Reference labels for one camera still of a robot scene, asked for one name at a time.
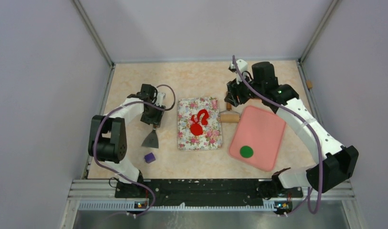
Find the wooden rolling pin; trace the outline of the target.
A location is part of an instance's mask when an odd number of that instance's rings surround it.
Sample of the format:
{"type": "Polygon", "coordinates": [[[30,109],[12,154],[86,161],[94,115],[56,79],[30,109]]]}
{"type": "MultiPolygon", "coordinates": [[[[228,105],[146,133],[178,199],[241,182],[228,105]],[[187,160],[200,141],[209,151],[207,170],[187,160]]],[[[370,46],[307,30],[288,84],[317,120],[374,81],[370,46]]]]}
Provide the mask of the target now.
{"type": "Polygon", "coordinates": [[[225,103],[225,109],[219,112],[219,118],[221,123],[238,123],[241,118],[241,114],[232,109],[232,105],[228,102],[225,103]]]}

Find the metal scraper wooden handle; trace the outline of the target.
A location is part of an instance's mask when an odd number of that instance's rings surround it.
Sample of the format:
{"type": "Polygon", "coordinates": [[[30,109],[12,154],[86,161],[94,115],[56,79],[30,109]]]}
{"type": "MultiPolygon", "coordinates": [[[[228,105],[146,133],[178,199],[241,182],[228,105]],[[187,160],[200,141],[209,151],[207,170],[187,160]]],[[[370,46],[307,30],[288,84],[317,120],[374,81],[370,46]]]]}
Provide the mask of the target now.
{"type": "Polygon", "coordinates": [[[142,147],[148,147],[148,148],[159,148],[159,140],[156,133],[157,126],[153,125],[152,131],[146,136],[144,141],[142,142],[142,147]]]}

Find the red dough piece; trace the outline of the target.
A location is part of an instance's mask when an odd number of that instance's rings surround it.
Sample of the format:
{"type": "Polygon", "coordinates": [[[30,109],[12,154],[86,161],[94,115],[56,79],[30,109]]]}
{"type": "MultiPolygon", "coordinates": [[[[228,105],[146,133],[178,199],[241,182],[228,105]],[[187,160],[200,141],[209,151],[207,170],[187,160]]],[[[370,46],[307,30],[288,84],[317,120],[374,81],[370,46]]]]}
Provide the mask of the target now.
{"type": "Polygon", "coordinates": [[[195,124],[200,122],[202,125],[208,125],[208,119],[210,115],[206,109],[200,110],[196,115],[191,116],[191,121],[195,124]]]}

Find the red round dough wrapper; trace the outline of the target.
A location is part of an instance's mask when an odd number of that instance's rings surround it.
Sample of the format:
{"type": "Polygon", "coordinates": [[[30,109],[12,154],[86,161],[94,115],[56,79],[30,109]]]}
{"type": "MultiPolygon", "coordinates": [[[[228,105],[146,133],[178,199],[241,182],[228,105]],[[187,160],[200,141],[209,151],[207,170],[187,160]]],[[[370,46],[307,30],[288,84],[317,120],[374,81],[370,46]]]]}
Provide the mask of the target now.
{"type": "Polygon", "coordinates": [[[190,126],[190,132],[191,132],[194,136],[200,136],[200,135],[203,134],[203,127],[202,127],[200,124],[193,123],[193,124],[190,126]]]}

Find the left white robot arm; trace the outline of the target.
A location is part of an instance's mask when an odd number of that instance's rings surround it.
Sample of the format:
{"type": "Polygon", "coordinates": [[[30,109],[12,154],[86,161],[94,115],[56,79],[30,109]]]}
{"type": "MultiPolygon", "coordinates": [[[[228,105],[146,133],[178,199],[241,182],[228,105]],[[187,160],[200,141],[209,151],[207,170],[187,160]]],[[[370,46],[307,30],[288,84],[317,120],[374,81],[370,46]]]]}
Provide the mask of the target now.
{"type": "Polygon", "coordinates": [[[140,170],[126,156],[126,126],[139,116],[141,122],[159,127],[166,111],[165,98],[166,94],[157,87],[143,84],[139,92],[128,95],[118,107],[91,119],[88,154],[99,167],[127,183],[126,191],[133,197],[141,196],[145,185],[139,181],[140,170]]]}

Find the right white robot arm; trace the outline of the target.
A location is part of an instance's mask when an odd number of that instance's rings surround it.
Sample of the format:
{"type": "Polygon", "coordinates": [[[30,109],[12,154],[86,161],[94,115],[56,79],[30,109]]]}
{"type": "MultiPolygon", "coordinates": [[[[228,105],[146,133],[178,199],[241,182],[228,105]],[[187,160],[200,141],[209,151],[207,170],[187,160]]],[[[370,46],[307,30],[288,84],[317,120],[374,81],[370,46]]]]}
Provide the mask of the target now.
{"type": "Polygon", "coordinates": [[[248,64],[233,59],[228,69],[236,78],[227,83],[225,102],[237,107],[250,99],[260,98],[296,133],[312,155],[316,165],[277,172],[272,192],[285,196],[293,187],[309,187],[325,193],[353,175],[359,152],[333,138],[308,111],[299,94],[288,84],[280,84],[270,62],[257,62],[248,72],[248,64]]]}

